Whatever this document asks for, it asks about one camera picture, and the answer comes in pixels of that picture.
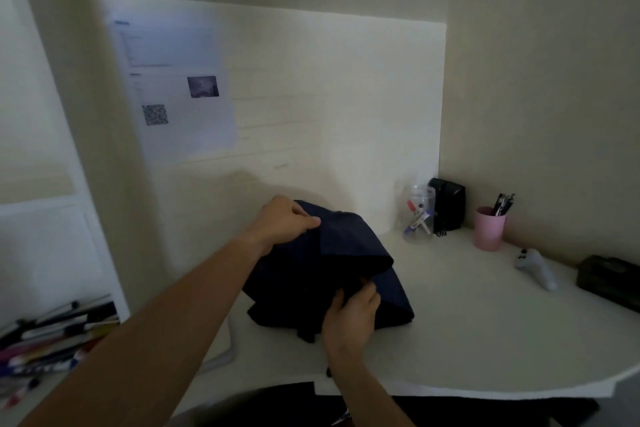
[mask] hand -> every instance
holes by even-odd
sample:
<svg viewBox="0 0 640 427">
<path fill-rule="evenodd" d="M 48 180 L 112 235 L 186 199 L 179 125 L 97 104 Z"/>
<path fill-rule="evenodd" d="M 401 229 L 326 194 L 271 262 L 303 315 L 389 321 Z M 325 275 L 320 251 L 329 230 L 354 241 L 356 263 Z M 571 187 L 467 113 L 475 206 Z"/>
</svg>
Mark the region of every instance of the hand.
<svg viewBox="0 0 640 427">
<path fill-rule="evenodd" d="M 276 196 L 265 204 L 242 236 L 267 255 L 274 245 L 287 243 L 307 230 L 320 226 L 320 218 L 309 216 L 298 203 L 286 196 Z"/>
<path fill-rule="evenodd" d="M 344 291 L 340 289 L 335 294 L 322 325 L 329 366 L 362 361 L 364 347 L 373 333 L 380 294 L 376 292 L 373 282 L 366 282 L 344 307 L 343 302 Z"/>
</svg>

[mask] forearm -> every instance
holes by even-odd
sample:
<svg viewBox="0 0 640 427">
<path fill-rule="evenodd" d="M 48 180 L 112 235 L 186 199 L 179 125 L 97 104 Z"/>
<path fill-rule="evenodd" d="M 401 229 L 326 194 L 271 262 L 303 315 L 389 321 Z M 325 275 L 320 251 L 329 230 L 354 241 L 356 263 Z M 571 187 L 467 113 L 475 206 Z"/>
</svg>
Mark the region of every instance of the forearm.
<svg viewBox="0 0 640 427">
<path fill-rule="evenodd" d="M 361 361 L 336 361 L 330 367 L 356 427 L 415 427 Z"/>
<path fill-rule="evenodd" d="M 243 237 L 221 248 L 110 334 L 22 427 L 164 425 L 259 257 Z"/>
</svg>

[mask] paper sheet on wall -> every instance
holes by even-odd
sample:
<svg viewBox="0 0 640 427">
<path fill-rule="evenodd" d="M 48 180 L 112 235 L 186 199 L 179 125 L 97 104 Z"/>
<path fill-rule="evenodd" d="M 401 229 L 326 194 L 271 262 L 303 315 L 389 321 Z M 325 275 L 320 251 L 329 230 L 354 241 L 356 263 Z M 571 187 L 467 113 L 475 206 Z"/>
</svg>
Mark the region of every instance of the paper sheet on wall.
<svg viewBox="0 0 640 427">
<path fill-rule="evenodd" d="M 175 164 L 232 148 L 237 127 L 213 31 L 118 21 L 112 36 L 145 158 Z"/>
</svg>

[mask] black pants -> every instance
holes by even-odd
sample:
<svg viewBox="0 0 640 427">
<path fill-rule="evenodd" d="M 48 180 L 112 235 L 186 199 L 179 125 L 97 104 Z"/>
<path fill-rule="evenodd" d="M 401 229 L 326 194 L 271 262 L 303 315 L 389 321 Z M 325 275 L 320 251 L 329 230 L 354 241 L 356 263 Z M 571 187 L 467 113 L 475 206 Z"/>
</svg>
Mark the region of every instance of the black pants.
<svg viewBox="0 0 640 427">
<path fill-rule="evenodd" d="M 480 400 L 456 397 L 394 397 L 417 427 L 466 426 L 547 427 L 554 418 L 576 427 L 598 409 L 591 399 Z M 315 395 L 313 383 L 283 385 L 261 391 L 228 412 L 211 427 L 277 425 L 328 427 L 346 410 L 338 396 Z"/>
</svg>

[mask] black speaker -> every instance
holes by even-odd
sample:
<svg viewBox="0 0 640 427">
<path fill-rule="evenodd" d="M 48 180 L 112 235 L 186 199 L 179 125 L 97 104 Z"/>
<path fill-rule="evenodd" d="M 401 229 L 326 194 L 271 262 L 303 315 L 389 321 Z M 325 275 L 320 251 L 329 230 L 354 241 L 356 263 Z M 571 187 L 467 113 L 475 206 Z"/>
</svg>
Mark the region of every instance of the black speaker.
<svg viewBox="0 0 640 427">
<path fill-rule="evenodd" d="M 465 187 L 451 181 L 433 178 L 429 185 L 436 190 L 435 220 L 433 231 L 442 237 L 462 227 L 465 220 L 467 195 Z"/>
</svg>

